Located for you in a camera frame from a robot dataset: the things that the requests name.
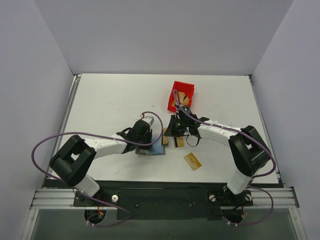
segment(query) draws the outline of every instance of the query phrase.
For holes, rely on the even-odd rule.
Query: white table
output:
[[[65,132],[111,136],[132,127],[144,111],[157,113],[165,127],[170,121],[168,99],[174,81],[195,84],[191,110],[200,117],[233,127],[254,126],[266,141],[254,94],[247,76],[82,74]],[[160,133],[155,118],[153,134]],[[64,144],[70,136],[64,136]],[[236,166],[230,148],[201,139],[197,147],[174,147],[165,155],[144,156],[135,152],[113,154],[93,161],[88,174],[95,180],[226,183]],[[202,166],[192,171],[184,156],[193,153]],[[258,173],[272,168],[271,161]],[[277,184],[276,173],[254,183]]]

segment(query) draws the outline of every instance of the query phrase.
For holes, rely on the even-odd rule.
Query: purple cable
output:
[[[204,125],[207,125],[207,126],[214,126],[214,127],[217,127],[217,128],[222,128],[221,126],[217,125],[217,124],[210,124],[210,123],[207,123],[207,122],[203,122],[203,121],[200,121],[194,117],[192,117],[191,115],[189,115],[184,109],[183,107],[181,106],[180,104],[180,99],[179,99],[179,94],[178,94],[178,91],[176,89],[173,90],[173,97],[174,97],[174,100],[176,102],[176,104],[178,105],[178,107],[181,109],[181,111],[187,115],[190,119],[200,123],[200,124],[204,124]],[[254,142],[256,145],[258,145],[262,150],[265,151],[266,154],[268,154],[269,158],[271,159],[272,163],[273,163],[273,167],[270,171],[266,172],[266,173],[263,173],[263,174],[259,174],[259,175],[255,175],[252,177],[252,179],[254,178],[259,178],[259,177],[264,177],[264,176],[267,176],[271,173],[274,172],[274,170],[276,170],[276,160],[274,159],[274,157],[272,156],[272,154],[268,151],[268,149],[266,149],[260,142],[258,142],[257,140],[255,140],[254,138],[252,138],[251,136],[249,136],[248,134],[240,131],[240,130],[237,130],[237,129],[233,129],[233,128],[230,128],[230,127],[223,127],[225,130],[228,130],[228,131],[232,131],[232,132],[236,132],[238,134],[241,134],[242,136],[246,137],[247,139],[251,140],[252,142]],[[270,217],[271,213],[273,212],[274,210],[274,200],[271,196],[271,194],[269,192],[267,192],[266,190],[262,189],[262,188],[259,188],[259,187],[254,187],[254,186],[248,186],[248,188],[251,188],[251,189],[256,189],[256,190],[260,190],[262,192],[265,192],[266,194],[269,195],[270,199],[271,199],[271,209],[269,211],[269,213],[263,217],[261,220],[259,221],[255,221],[255,222],[250,222],[250,223],[243,223],[243,224],[237,224],[237,226],[247,226],[247,225],[254,225],[254,224],[259,224],[261,222],[263,222],[265,219],[267,219],[268,217]]]
[[[228,223],[230,223],[230,224],[232,224],[232,225],[235,225],[235,226],[255,225],[255,224],[259,224],[259,223],[263,222],[263,221],[266,220],[268,217],[270,217],[270,215],[272,214],[272,212],[273,212],[273,210],[274,210],[274,199],[272,198],[271,194],[270,194],[269,192],[267,192],[266,190],[260,188],[260,187],[249,186],[248,188],[260,190],[260,191],[262,191],[262,192],[264,192],[264,193],[266,193],[266,194],[269,195],[270,200],[271,200],[271,208],[270,208],[269,213],[268,213],[267,215],[265,215],[263,218],[261,218],[260,220],[258,220],[258,221],[247,222],[247,223],[245,222],[245,223],[239,223],[239,224],[236,224],[236,223],[234,223],[234,222],[229,221],[229,220],[226,218],[225,214],[223,213],[223,218],[224,218],[226,221],[228,221]]]
[[[192,117],[191,115],[189,115],[184,109],[183,107],[181,106],[180,104],[180,100],[179,100],[179,95],[178,97],[176,97],[176,94],[178,94],[178,91],[176,89],[173,90],[173,96],[174,96],[174,99],[177,103],[177,105],[179,106],[179,108],[181,109],[181,111],[187,115],[189,118],[191,118],[192,120],[200,123],[200,124],[204,124],[204,125],[207,125],[207,126],[214,126],[214,127],[217,127],[217,128],[222,128],[221,126],[217,125],[217,124],[210,124],[210,123],[207,123],[207,122],[203,122],[203,121],[200,121],[199,119],[196,119],[194,117]],[[252,178],[255,179],[255,178],[259,178],[259,177],[264,177],[264,176],[267,176],[267,175],[270,175],[271,173],[273,173],[275,170],[276,170],[276,160],[274,159],[274,157],[272,156],[272,154],[268,151],[268,149],[266,149],[260,142],[258,142],[257,140],[255,140],[254,138],[252,138],[251,136],[249,136],[248,134],[240,131],[240,130],[237,130],[237,129],[234,129],[234,128],[230,128],[230,127],[226,127],[224,126],[223,129],[225,130],[228,130],[228,131],[232,131],[232,132],[236,132],[238,134],[241,134],[242,136],[246,137],[247,139],[251,140],[252,142],[254,142],[256,145],[258,145],[262,150],[265,151],[265,153],[269,156],[269,158],[271,159],[272,163],[273,163],[273,167],[270,171],[266,172],[266,173],[263,173],[263,174],[259,174],[259,175],[255,175],[253,176]]]
[[[127,143],[127,144],[134,144],[134,145],[137,145],[137,146],[149,146],[149,145],[153,145],[153,144],[155,144],[157,141],[159,141],[159,140],[162,138],[162,135],[163,135],[163,133],[164,133],[164,125],[163,125],[163,122],[162,122],[161,118],[158,116],[158,114],[156,114],[155,112],[152,112],[152,111],[144,111],[142,114],[143,114],[143,115],[145,115],[145,114],[153,114],[153,115],[155,115],[155,116],[159,119],[159,122],[160,122],[160,125],[161,125],[161,133],[160,133],[159,137],[158,137],[155,141],[153,141],[153,142],[151,142],[151,143],[137,143],[137,142],[134,142],[134,141],[128,141],[128,140],[124,140],[124,139],[120,139],[120,138],[113,138],[113,137],[110,137],[110,136],[97,135],[97,134],[92,134],[92,133],[87,133],[87,132],[80,132],[80,131],[62,132],[62,133],[58,133],[58,134],[55,134],[55,135],[52,135],[52,136],[48,136],[48,137],[46,137],[45,139],[43,139],[43,140],[41,140],[40,142],[38,142],[38,143],[34,146],[34,148],[32,149],[32,152],[31,152],[31,160],[32,160],[32,163],[33,163],[33,165],[34,165],[40,172],[46,174],[47,176],[49,176],[49,177],[51,177],[51,178],[54,178],[54,179],[56,179],[56,180],[64,183],[64,181],[63,181],[61,178],[56,177],[56,176],[48,173],[47,171],[43,170],[43,169],[36,163],[36,160],[35,160],[35,151],[36,151],[36,149],[37,149],[41,144],[43,144],[44,142],[46,142],[46,141],[48,141],[48,140],[50,140],[50,139],[53,139],[53,138],[56,138],[56,137],[59,137],[59,136],[64,136],[64,135],[75,135],[75,134],[77,134],[77,135],[85,135],[85,136],[90,136],[90,137],[95,137],[95,138],[109,139],[109,140],[115,140],[115,141],[119,141],[119,142],[125,142],[125,143]],[[108,205],[108,206],[117,208],[117,209],[119,209],[119,210],[122,210],[122,211],[130,214],[130,216],[126,217],[125,219],[123,219],[123,220],[121,220],[121,221],[117,221],[117,222],[115,222],[115,223],[107,224],[107,225],[96,225],[96,224],[95,224],[94,226],[96,226],[96,227],[102,227],[102,228],[103,228],[103,227],[116,226],[116,225],[118,225],[118,224],[121,224],[121,223],[129,220],[129,219],[132,217],[132,213],[131,213],[130,211],[128,211],[128,210],[126,210],[126,209],[124,209],[124,208],[122,208],[122,207],[120,207],[120,206],[113,205],[113,204],[108,203],[108,202],[106,202],[106,201],[101,201],[101,200],[96,199],[96,198],[94,198],[94,197],[88,196],[88,195],[86,195],[86,194],[83,193],[83,192],[82,192],[82,195],[84,195],[85,197],[87,197],[87,198],[89,198],[89,199],[91,199],[91,200],[93,200],[93,201],[96,201],[96,202],[98,202],[98,203],[105,204],[105,205]]]

